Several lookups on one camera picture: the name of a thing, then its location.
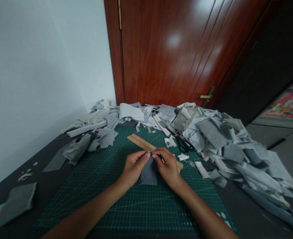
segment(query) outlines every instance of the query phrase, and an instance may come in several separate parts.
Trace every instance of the person's right hand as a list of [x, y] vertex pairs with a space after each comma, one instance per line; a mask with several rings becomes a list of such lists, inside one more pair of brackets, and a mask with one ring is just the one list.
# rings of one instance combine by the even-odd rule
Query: person's right hand
[[184, 180], [179, 174], [175, 156], [167, 148], [157, 148], [152, 152], [152, 158], [156, 160], [159, 172], [164, 181], [176, 192]]

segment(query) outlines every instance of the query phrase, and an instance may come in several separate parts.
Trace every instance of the red-brown door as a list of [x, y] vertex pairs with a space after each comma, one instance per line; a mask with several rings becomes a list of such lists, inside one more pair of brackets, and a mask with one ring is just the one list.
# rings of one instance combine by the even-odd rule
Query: red-brown door
[[201, 105], [269, 0], [121, 0], [127, 103]]

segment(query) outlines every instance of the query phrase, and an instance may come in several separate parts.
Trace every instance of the table surface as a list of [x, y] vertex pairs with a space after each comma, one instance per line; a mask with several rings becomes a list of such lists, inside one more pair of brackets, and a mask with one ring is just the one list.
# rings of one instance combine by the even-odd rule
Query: table surface
[[[26, 163], [15, 170], [11, 175], [0, 183], [0, 204], [4, 203], [12, 188], [21, 185], [17, 180], [22, 172], [32, 169], [33, 175], [25, 180], [25, 183], [37, 182], [37, 189], [33, 198], [33, 208], [19, 217], [15, 218], [7, 225], [0, 228], [0, 238], [11, 237], [17, 238], [40, 238], [45, 232], [33, 227], [37, 218], [46, 208], [48, 203], [54, 197], [57, 190], [63, 184], [65, 179], [73, 171], [73, 167], [64, 163], [60, 170], [53, 172], [41, 173], [47, 166], [56, 152], [74, 138], [68, 136], [62, 140], [53, 140], [41, 151], [29, 159]], [[241, 238], [293, 238], [293, 231], [289, 226], [279, 218], [269, 214], [267, 211], [257, 205], [248, 197], [236, 182], [228, 180], [227, 186], [223, 189], [215, 186], [225, 207], [232, 217]], [[286, 200], [293, 208], [293, 199]], [[114, 233], [89, 233], [88, 237], [136, 237], [137, 234], [114, 234]], [[179, 234], [162, 234], [158, 237], [177, 238]], [[184, 237], [194, 237], [194, 235], [185, 235]]]

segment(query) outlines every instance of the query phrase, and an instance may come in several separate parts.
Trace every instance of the door hinge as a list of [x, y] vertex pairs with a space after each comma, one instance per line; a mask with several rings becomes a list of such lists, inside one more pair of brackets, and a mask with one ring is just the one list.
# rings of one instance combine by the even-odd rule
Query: door hinge
[[118, 9], [119, 9], [119, 27], [120, 30], [122, 30], [122, 20], [121, 20], [121, 0], [117, 0], [118, 3]]
[[201, 105], [202, 108], [205, 108], [208, 105], [208, 103], [213, 99], [215, 89], [216, 89], [216, 86], [211, 86], [209, 88], [207, 95], [200, 96], [201, 99], [204, 99], [204, 101]]

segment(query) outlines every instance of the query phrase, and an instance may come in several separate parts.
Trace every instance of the scissors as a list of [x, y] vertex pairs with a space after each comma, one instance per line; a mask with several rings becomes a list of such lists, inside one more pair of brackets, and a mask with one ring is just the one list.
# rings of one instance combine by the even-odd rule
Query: scissors
[[188, 141], [182, 139], [178, 134], [171, 131], [169, 128], [166, 127], [166, 129], [176, 138], [177, 144], [179, 145], [179, 150], [182, 153], [188, 153], [189, 151], [194, 151], [194, 146], [191, 145]]

